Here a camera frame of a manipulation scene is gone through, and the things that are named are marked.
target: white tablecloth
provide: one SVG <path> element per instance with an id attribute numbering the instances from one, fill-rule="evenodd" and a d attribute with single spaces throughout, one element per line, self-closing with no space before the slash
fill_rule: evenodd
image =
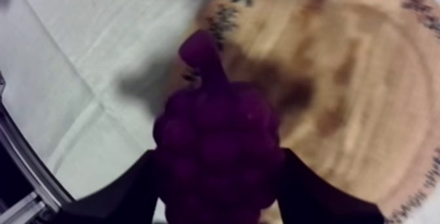
<path id="1" fill-rule="evenodd" d="M 155 146 L 166 66 L 201 2 L 0 0 L 4 103 L 75 198 Z M 409 223 L 440 223 L 438 205 L 440 191 Z"/>

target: grape stem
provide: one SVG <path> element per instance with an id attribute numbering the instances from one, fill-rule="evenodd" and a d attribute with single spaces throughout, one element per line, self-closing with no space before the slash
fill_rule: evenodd
<path id="1" fill-rule="evenodd" d="M 224 90 L 229 81 L 221 65 L 215 41 L 207 31 L 198 30 L 180 47 L 182 60 L 200 71 L 202 88 L 208 91 Z"/>

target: wooden plate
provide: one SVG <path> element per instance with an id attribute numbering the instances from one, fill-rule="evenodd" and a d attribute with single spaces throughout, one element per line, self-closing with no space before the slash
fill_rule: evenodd
<path id="1" fill-rule="evenodd" d="M 229 77 L 262 89 L 283 147 L 398 223 L 440 176 L 439 11 L 433 0 L 211 0 L 189 33 L 210 30 Z M 171 89 L 188 81 L 176 61 Z M 277 207 L 262 218 L 280 221 Z"/>

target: plastic grape cluster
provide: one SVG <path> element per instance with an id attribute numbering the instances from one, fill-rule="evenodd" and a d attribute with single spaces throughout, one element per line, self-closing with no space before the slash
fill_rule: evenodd
<path id="1" fill-rule="evenodd" d="M 284 161 L 277 117 L 249 83 L 227 80 L 205 31 L 179 52 L 202 84 L 171 95 L 153 130 L 168 223 L 257 224 Z"/>

